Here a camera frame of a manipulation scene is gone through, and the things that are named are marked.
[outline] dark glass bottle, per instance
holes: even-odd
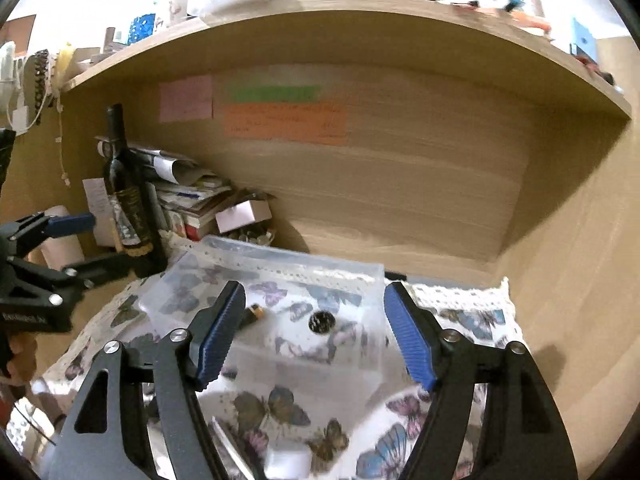
[[[145,200],[148,197],[140,166],[127,147],[122,105],[107,108],[107,117],[111,158],[104,168],[104,180],[118,236],[124,251],[136,259],[134,271],[142,278],[165,270],[167,259],[153,213]]]

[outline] black round object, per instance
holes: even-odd
[[[326,334],[335,326],[335,317],[331,312],[321,310],[309,318],[309,330],[314,334]]]

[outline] plastic container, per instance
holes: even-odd
[[[315,396],[335,394],[324,389],[336,380],[350,385],[341,395],[378,387],[386,326],[382,265],[207,236],[140,298],[140,308],[164,336],[213,304],[228,280],[241,282],[247,305],[266,314],[236,334],[225,367]],[[335,317],[323,335],[309,328],[321,310]]]

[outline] pink sticky note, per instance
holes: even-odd
[[[160,122],[193,121],[213,117],[210,75],[160,83]]]

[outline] small white box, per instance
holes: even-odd
[[[266,200],[247,200],[216,214],[220,234],[271,218]]]

